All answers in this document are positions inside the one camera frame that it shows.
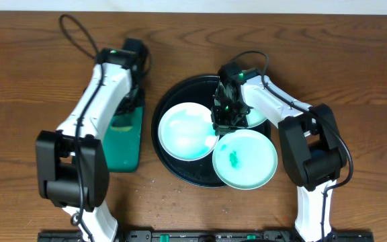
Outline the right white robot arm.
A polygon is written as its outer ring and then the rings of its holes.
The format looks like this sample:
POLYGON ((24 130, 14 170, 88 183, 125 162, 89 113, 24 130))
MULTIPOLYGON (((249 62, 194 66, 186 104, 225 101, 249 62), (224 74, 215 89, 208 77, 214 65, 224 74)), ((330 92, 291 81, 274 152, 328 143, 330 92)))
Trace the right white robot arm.
POLYGON ((349 149, 325 104, 301 102, 275 85, 257 68, 242 70, 231 61, 218 71, 212 106, 218 135, 247 130, 247 115, 257 110, 279 132, 284 169, 296 185, 298 215, 295 228, 304 241, 325 241, 331 233, 330 199, 341 169, 352 167, 349 149))

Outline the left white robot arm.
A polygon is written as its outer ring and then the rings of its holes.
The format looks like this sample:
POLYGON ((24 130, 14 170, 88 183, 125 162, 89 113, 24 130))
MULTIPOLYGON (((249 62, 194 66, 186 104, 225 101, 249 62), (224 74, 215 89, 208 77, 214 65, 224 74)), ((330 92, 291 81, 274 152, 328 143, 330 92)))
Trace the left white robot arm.
POLYGON ((104 139, 116 118, 141 127, 144 106, 141 82, 149 50, 143 41, 127 38, 120 49, 104 48, 94 58, 89 85, 69 117, 54 131, 36 139, 38 191, 71 217, 82 241, 115 241, 117 219, 105 197, 110 170, 104 139))

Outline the white plate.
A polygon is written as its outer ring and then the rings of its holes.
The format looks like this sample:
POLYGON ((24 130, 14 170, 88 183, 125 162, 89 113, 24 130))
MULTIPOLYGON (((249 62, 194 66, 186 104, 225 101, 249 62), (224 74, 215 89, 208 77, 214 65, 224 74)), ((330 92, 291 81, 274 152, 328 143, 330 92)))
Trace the white plate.
POLYGON ((211 110, 194 102, 169 108, 158 125, 159 144, 181 161, 197 161, 209 155, 219 136, 213 129, 211 110))

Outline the mint green plate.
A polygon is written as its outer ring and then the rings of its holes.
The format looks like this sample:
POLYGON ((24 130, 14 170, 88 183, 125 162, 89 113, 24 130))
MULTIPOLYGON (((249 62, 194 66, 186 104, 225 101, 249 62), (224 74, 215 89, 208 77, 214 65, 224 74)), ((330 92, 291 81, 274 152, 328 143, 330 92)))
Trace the mint green plate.
POLYGON ((238 130, 224 135, 212 153, 216 175, 228 186, 253 190, 269 182, 277 170, 277 151, 264 134, 238 130))
POLYGON ((246 115, 246 119, 248 128, 254 128, 267 120, 267 118, 255 108, 250 109, 250 113, 246 115))

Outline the green scrubbing sponge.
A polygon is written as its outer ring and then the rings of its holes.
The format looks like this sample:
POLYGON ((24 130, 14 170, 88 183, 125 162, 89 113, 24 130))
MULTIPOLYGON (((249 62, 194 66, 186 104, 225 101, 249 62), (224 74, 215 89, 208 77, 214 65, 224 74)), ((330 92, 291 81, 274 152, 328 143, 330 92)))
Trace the green scrubbing sponge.
POLYGON ((130 115, 114 116, 110 128, 120 132, 128 132, 132 130, 133 123, 130 115))

